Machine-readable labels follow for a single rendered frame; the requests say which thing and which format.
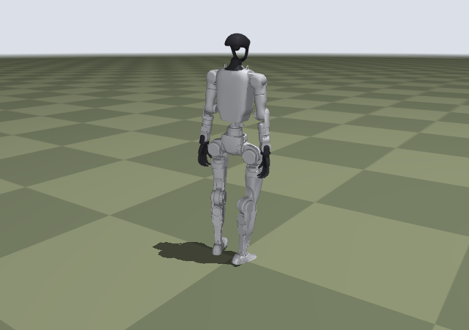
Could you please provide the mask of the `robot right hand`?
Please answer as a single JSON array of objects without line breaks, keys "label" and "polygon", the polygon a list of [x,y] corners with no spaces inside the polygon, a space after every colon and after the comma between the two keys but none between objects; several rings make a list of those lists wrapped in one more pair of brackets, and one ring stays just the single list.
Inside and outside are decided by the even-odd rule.
[{"label": "robot right hand", "polygon": [[262,162],[261,164],[258,166],[258,169],[260,169],[262,166],[262,172],[260,174],[258,174],[257,176],[259,176],[258,178],[265,178],[268,176],[269,174],[269,166],[270,166],[270,147],[268,145],[265,145],[264,148],[263,148],[264,152],[260,152],[261,155],[262,155]]}]

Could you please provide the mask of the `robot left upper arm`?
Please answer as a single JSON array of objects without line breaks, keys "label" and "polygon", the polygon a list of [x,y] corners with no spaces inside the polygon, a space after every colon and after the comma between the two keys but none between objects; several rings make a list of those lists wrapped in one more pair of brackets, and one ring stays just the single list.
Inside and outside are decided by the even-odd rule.
[{"label": "robot left upper arm", "polygon": [[215,114],[217,109],[216,99],[216,74],[218,70],[211,70],[207,73],[206,103],[204,110],[208,113]]}]

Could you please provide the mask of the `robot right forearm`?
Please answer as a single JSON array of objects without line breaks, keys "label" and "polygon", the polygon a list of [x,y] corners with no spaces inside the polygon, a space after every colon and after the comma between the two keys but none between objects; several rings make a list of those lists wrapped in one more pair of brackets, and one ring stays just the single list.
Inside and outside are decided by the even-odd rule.
[{"label": "robot right forearm", "polygon": [[268,145],[271,150],[270,146],[270,132],[269,132],[269,127],[270,127],[270,112],[269,109],[265,110],[265,121],[262,121],[257,124],[257,127],[259,129],[259,149],[264,152],[263,148],[265,145]]}]

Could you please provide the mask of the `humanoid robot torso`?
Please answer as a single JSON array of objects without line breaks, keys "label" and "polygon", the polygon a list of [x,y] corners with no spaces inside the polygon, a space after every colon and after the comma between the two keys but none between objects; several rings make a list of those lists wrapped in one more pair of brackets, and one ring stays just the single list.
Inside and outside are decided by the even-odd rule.
[{"label": "humanoid robot torso", "polygon": [[[225,64],[226,65],[226,64]],[[221,136],[221,150],[230,155],[242,154],[242,146],[248,136],[243,133],[242,122],[249,120],[254,107],[254,88],[249,83],[247,65],[243,70],[220,68],[216,74],[216,101],[221,120],[231,122]],[[247,69],[248,67],[248,69]]]}]

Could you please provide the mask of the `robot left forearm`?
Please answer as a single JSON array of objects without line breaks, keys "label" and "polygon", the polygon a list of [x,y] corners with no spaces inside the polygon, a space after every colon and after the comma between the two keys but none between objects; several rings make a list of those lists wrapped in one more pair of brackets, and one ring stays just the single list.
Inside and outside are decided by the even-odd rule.
[{"label": "robot left forearm", "polygon": [[213,114],[206,112],[203,110],[202,113],[202,128],[201,128],[201,133],[199,135],[199,139],[201,135],[204,135],[205,140],[204,142],[208,142],[210,140],[210,134],[212,131],[212,123],[213,123]]}]

